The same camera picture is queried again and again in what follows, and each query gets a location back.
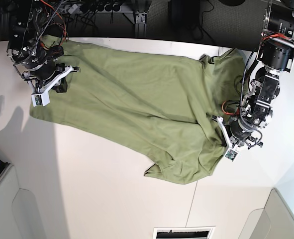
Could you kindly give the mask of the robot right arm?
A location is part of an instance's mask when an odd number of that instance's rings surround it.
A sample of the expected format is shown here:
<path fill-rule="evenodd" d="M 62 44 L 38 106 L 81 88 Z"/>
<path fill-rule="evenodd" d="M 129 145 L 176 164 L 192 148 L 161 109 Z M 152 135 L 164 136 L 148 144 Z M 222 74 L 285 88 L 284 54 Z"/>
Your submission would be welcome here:
<path fill-rule="evenodd" d="M 65 93 L 68 88 L 63 71 L 66 65 L 57 63 L 64 54 L 63 42 L 68 39 L 67 28 L 61 12 L 63 0 L 12 0 L 9 18 L 9 43 L 7 55 L 17 74 L 39 93 L 45 87 Z M 62 34 L 58 42 L 46 46 L 46 30 L 58 26 Z"/>

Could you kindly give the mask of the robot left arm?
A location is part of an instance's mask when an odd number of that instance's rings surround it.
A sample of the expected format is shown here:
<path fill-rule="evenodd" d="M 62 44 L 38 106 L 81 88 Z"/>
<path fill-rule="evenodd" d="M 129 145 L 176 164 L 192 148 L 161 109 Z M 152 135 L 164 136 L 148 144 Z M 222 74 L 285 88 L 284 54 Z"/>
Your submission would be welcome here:
<path fill-rule="evenodd" d="M 280 73 L 290 72 L 294 63 L 294 0 L 281 5 L 270 2 L 263 20 L 257 56 L 246 63 L 241 80 L 240 99 L 225 101 L 221 108 L 229 116 L 213 116 L 222 130 L 226 147 L 224 157 L 234 160 L 238 148 L 262 147 L 260 133 L 273 116 L 271 106 L 280 92 Z"/>

